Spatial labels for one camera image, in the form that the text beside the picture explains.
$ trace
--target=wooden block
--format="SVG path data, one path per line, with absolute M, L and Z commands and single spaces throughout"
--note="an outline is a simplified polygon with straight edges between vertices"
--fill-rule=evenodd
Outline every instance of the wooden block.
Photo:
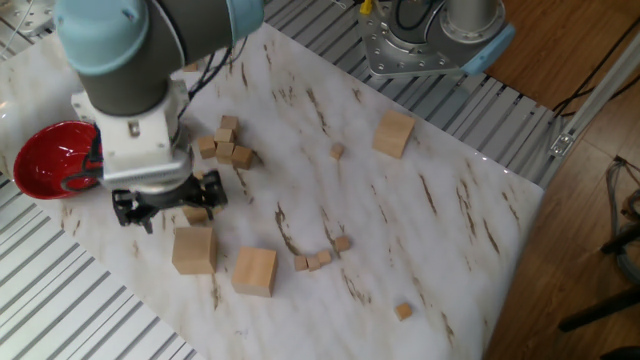
M 203 159 L 209 159 L 216 156 L 216 142 L 213 135 L 198 138 L 198 148 Z
M 342 157 L 343 152 L 344 152 L 344 146 L 340 144 L 333 144 L 333 146 L 331 147 L 331 157 L 336 160 L 340 160 L 340 157 Z
M 325 266 L 331 263 L 331 253 L 329 250 L 322 250 L 318 254 L 318 261 L 320 261 L 320 265 Z
M 389 110 L 382 117 L 373 138 L 373 148 L 400 159 L 409 140 L 416 120 L 399 112 Z
M 296 267 L 296 271 L 307 270 L 309 264 L 307 264 L 307 257 L 304 255 L 298 255 L 293 259 L 293 263 Z
M 198 71 L 198 62 L 194 62 L 193 64 L 189 64 L 182 68 L 184 72 L 196 72 Z
M 218 238 L 212 228 L 177 228 L 173 243 L 173 266 L 182 275 L 216 272 Z
M 220 164 L 232 164 L 231 156 L 233 155 L 235 147 L 236 146 L 233 143 L 219 143 L 218 150 L 216 152 L 218 162 Z
M 231 284 L 239 294 L 271 297 L 278 269 L 274 250 L 240 248 Z
M 191 206 L 183 206 L 182 212 L 184 216 L 187 218 L 189 225 L 201 224 L 207 220 L 209 220 L 209 215 L 207 215 L 207 210 L 204 208 L 194 208 Z
M 240 121 L 238 121 L 238 117 L 223 115 L 222 120 L 220 120 L 220 129 L 231 129 L 233 130 L 233 135 L 238 138 L 240 135 Z
M 396 316 L 398 316 L 398 320 L 400 321 L 408 318 L 409 316 L 411 316 L 411 314 L 413 314 L 413 312 L 411 311 L 411 307 L 407 303 L 398 305 L 398 307 L 396 307 Z
M 231 161 L 233 166 L 238 169 L 249 170 L 251 161 L 253 161 L 253 150 L 243 146 L 236 146 L 235 150 L 233 150 Z
M 341 236 L 336 239 L 336 251 L 347 251 L 351 248 L 351 244 L 349 243 L 349 238 L 346 236 Z
M 318 259 L 318 256 L 307 257 L 307 264 L 309 265 L 309 271 L 316 271 L 322 267 L 322 264 L 320 264 L 320 260 Z
M 233 130 L 231 129 L 218 129 L 215 136 L 216 143 L 220 145 L 223 142 L 234 142 L 236 137 L 233 136 Z

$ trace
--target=black chair leg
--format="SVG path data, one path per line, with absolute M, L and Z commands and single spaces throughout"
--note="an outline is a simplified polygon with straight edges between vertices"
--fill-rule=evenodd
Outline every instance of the black chair leg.
M 560 321 L 558 328 L 563 332 L 573 331 L 638 303 L 640 303 L 640 287 L 634 287 L 564 318 Z

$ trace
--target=red bowl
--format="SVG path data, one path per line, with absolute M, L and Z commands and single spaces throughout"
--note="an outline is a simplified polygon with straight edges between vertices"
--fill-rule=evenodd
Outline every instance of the red bowl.
M 93 125 L 82 121 L 63 121 L 33 135 L 22 147 L 13 165 L 16 185 L 36 199 L 62 199 L 78 194 L 62 188 L 61 182 L 82 170 L 96 136 Z M 87 189 L 97 183 L 94 178 L 71 180 L 72 189 Z

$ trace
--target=large wooden cube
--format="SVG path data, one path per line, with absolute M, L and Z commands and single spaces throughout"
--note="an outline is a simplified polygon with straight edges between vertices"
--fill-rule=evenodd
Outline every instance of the large wooden cube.
M 274 250 L 240 248 L 231 284 L 239 294 L 271 297 L 278 258 Z
M 415 124 L 416 120 L 410 116 L 387 111 L 376 129 L 373 148 L 400 159 Z
M 177 228 L 173 243 L 173 266 L 182 275 L 216 272 L 218 238 L 212 228 Z

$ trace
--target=white marble surface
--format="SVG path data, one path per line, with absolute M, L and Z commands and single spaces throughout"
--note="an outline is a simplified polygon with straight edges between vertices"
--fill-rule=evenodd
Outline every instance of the white marble surface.
M 78 86 L 55 36 L 0 65 L 3 172 L 30 135 L 73 118 Z M 239 143 L 259 155 L 250 171 L 196 163 L 220 170 L 230 201 L 213 223 L 214 276 L 171 265 L 173 229 L 186 225 L 177 210 L 147 236 L 118 225 L 104 189 L 38 204 L 205 358 L 480 359 L 543 192 L 421 120 L 402 160 L 377 153 L 391 108 L 401 110 L 268 25 L 251 35 L 185 117 L 208 134 L 239 116 Z M 334 142 L 346 147 L 339 162 Z M 294 272 L 293 253 L 342 234 L 351 250 Z M 273 298 L 233 291 L 241 245 L 278 251 Z M 399 322 L 405 301 L 414 314 Z

